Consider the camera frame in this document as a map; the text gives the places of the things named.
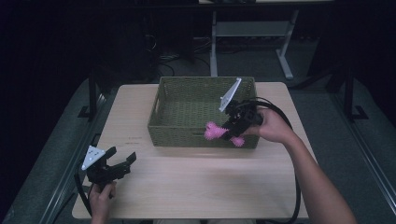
pink toy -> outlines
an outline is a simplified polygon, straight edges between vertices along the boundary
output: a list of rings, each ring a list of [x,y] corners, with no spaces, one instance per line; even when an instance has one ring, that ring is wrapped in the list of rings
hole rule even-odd
[[[216,125],[215,122],[209,121],[206,124],[205,138],[207,140],[221,138],[225,132],[228,132],[228,129],[221,128]],[[245,144],[245,139],[243,137],[232,137],[230,141],[232,141],[236,147],[241,147]]]

wooden table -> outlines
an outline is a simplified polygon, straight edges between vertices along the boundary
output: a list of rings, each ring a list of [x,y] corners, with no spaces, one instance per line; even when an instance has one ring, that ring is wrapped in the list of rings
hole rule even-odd
[[[154,147],[148,131],[158,85],[119,89],[98,147],[116,147],[109,165],[137,160],[118,180],[113,218],[288,218],[295,205],[293,166],[286,149],[261,139],[256,149]],[[281,108],[311,146],[283,83],[256,83],[257,94]],[[78,197],[75,218],[90,218]],[[304,202],[299,217],[307,217]]]

person's right hand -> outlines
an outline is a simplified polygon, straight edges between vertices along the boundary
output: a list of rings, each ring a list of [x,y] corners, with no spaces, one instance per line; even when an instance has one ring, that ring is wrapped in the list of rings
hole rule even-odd
[[[287,144],[297,135],[288,124],[272,109],[259,108],[262,125],[249,127],[244,134],[256,134],[268,141]]]

green woven basket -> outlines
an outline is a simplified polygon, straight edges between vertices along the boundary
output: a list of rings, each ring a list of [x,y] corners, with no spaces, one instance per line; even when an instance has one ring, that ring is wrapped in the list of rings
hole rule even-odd
[[[237,101],[256,97],[253,77],[242,81],[233,97]],[[223,139],[206,140],[205,125],[222,125],[228,116],[219,111],[220,97],[236,77],[162,77],[148,121],[156,147],[235,147]],[[243,148],[255,148],[259,137],[245,136]]]

white desk frame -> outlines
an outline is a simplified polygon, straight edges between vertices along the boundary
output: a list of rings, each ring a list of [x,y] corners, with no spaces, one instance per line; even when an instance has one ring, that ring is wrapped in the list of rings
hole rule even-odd
[[[218,63],[216,58],[217,36],[284,36],[285,40],[280,49],[276,50],[276,56],[279,59],[285,78],[293,79],[293,74],[290,71],[285,55],[298,13],[298,9],[294,10],[289,21],[217,21],[216,11],[214,11],[212,22],[212,50],[210,53],[210,76],[218,76]]]

